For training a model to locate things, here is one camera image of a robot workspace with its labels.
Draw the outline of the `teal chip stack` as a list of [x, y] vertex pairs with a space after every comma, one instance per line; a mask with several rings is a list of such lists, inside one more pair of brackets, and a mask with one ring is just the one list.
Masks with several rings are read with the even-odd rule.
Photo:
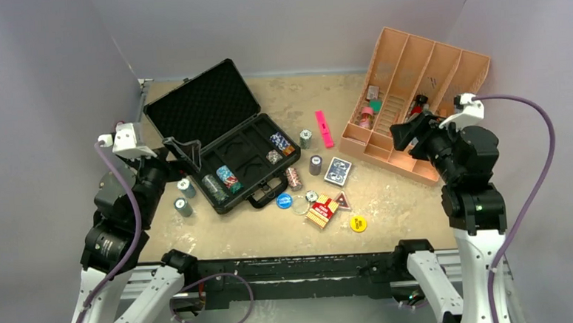
[[185, 198], [178, 197], [173, 203], [175, 211], [181, 216], [188, 218], [193, 214], [193, 208]]
[[177, 182], [177, 189], [187, 199], [194, 198], [197, 195], [193, 184], [187, 178], [183, 178]]

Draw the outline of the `red white chip stack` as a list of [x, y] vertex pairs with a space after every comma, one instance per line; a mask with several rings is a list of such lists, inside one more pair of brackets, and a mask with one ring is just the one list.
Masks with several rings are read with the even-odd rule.
[[295, 167], [287, 167], [285, 170], [285, 176], [292, 191], [300, 191], [302, 189], [302, 181], [300, 180], [299, 173]]

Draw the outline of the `purple chip stack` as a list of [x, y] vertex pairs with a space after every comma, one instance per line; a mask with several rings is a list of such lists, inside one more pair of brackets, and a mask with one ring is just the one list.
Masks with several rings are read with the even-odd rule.
[[308, 167], [309, 174], [311, 174], [313, 176], [319, 175], [319, 173], [322, 170], [322, 164], [323, 164], [322, 157], [318, 154], [315, 154], [315, 155], [310, 157], [309, 161], [310, 161], [309, 167]]

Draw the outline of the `green white chip stack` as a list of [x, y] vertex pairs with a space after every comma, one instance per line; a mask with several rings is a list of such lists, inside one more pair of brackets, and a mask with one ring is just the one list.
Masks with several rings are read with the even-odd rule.
[[299, 134], [299, 146], [301, 149], [309, 149], [311, 147], [311, 141], [313, 137], [313, 132], [309, 129], [303, 129]]

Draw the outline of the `small white chip pile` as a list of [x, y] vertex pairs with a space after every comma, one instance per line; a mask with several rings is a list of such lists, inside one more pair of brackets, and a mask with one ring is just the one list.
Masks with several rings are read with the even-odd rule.
[[307, 191], [305, 193], [305, 199], [310, 202], [314, 203], [318, 200], [319, 195], [315, 191]]

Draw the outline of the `red Texas Hold'em card box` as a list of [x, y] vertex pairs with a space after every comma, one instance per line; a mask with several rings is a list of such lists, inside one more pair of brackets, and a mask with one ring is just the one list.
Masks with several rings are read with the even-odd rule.
[[324, 229], [339, 208], [339, 203], [332, 197], [320, 194], [305, 214], [305, 218], [320, 229]]

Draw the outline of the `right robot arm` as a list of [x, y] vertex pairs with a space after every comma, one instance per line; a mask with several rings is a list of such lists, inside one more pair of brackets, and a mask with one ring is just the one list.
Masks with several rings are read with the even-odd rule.
[[495, 311], [506, 307], [503, 282], [492, 288], [487, 283], [507, 229], [505, 200], [490, 182], [499, 158], [498, 138], [480, 126], [443, 124], [428, 111], [392, 125], [390, 133], [397, 151], [414, 141], [409, 156], [431, 163], [444, 182], [442, 208], [458, 244], [463, 290], [457, 292], [425, 239], [399, 242], [395, 272], [417, 281], [437, 323], [509, 323]]

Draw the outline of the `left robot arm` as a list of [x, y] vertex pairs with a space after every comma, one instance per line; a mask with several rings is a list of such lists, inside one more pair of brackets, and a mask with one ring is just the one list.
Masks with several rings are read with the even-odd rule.
[[118, 314], [124, 288], [149, 240], [147, 234], [167, 183], [184, 173], [163, 147], [115, 167], [101, 178], [93, 225], [85, 236], [81, 284], [71, 323], [153, 323], [171, 298], [200, 281], [197, 258], [178, 250], [163, 255], [148, 285]]

